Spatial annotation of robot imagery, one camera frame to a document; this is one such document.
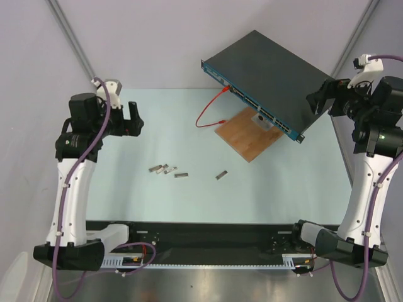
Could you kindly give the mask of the blue black network switch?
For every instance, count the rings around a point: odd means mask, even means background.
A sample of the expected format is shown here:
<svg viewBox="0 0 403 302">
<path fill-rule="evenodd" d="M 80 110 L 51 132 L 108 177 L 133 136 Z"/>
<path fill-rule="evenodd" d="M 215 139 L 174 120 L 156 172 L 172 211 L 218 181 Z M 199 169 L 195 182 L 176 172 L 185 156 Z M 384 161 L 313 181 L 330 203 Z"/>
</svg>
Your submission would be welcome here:
<svg viewBox="0 0 403 302">
<path fill-rule="evenodd" d="M 256 30 L 203 60 L 201 68 L 298 143 L 318 119 L 306 97 L 330 78 Z"/>
</svg>

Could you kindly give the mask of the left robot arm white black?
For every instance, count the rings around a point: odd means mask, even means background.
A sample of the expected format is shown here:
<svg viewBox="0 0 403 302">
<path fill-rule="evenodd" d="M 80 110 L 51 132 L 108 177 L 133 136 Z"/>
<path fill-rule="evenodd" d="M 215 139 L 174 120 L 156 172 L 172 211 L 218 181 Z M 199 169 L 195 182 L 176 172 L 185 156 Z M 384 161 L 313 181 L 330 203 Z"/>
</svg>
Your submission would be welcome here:
<svg viewBox="0 0 403 302">
<path fill-rule="evenodd" d="M 144 125 L 137 103 L 129 102 L 128 109 L 126 120 L 121 106 L 108 109 L 106 97 L 92 92 L 69 100 L 71 116 L 55 143 L 59 179 L 54 217 L 45 243 L 33 249 L 35 260 L 58 270 L 97 271 L 118 246 L 126 252 L 137 248 L 139 237 L 126 225 L 114 224 L 92 236 L 86 231 L 89 185 L 104 137 L 137 137 Z"/>
</svg>

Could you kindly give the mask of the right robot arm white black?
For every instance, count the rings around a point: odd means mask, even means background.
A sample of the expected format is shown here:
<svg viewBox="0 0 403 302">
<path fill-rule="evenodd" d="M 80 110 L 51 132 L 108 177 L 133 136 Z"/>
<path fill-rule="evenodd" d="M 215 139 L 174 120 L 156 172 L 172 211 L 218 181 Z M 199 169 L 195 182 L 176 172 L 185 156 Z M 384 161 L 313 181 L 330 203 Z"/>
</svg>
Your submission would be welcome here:
<svg viewBox="0 0 403 302">
<path fill-rule="evenodd" d="M 380 222 L 387 191 L 402 160 L 402 79 L 383 77 L 375 89 L 370 81 L 350 86 L 349 79 L 326 80 L 307 96 L 311 110 L 347 116 L 355 128 L 355 172 L 346 214 L 337 231 L 306 220 L 294 224 L 291 248 L 353 267 L 379 267 L 388 254 L 381 250 Z"/>
</svg>

